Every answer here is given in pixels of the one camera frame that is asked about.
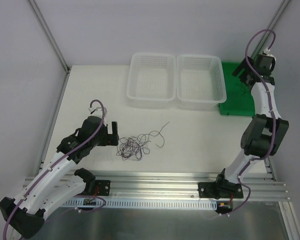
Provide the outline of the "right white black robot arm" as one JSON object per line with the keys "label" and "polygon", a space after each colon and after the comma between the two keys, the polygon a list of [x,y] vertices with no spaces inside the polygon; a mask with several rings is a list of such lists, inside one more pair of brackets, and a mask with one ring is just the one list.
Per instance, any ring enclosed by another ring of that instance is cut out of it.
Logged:
{"label": "right white black robot arm", "polygon": [[255,59],[246,57],[235,69],[253,98],[255,116],[242,134],[241,151],[230,166],[217,175],[213,193],[215,199],[243,198],[243,177],[258,161],[273,156],[279,149],[289,122],[282,119],[274,96],[275,80],[271,76],[276,58],[270,53],[258,54]]}

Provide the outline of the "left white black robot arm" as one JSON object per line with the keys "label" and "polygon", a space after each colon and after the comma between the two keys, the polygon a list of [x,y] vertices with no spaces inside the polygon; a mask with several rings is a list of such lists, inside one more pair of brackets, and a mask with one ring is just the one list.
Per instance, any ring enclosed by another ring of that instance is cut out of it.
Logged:
{"label": "left white black robot arm", "polygon": [[64,202],[80,195],[96,198],[98,193],[109,195],[104,183],[98,183],[90,171],[80,168],[66,183],[56,186],[61,178],[87,157],[93,148],[117,146],[118,124],[111,122],[112,132],[103,117],[91,115],[80,128],[65,137],[44,169],[14,198],[4,197],[0,211],[5,220],[2,238],[7,239],[12,227],[24,239],[32,238],[47,218]]}

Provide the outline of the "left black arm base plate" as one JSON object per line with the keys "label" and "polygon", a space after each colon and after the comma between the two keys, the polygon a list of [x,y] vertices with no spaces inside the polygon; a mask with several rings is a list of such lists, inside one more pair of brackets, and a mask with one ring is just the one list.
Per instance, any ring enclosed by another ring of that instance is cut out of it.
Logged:
{"label": "left black arm base plate", "polygon": [[110,195],[111,181],[110,180],[96,180],[94,184],[94,196],[106,197]]}

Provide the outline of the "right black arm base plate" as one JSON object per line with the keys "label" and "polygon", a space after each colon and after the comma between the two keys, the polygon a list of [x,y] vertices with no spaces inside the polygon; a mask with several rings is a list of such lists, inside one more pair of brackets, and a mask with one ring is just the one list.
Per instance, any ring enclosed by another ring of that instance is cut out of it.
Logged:
{"label": "right black arm base plate", "polygon": [[242,199],[244,197],[242,186],[237,183],[227,183],[226,185],[217,185],[216,182],[199,182],[198,194],[200,198],[212,199]]}

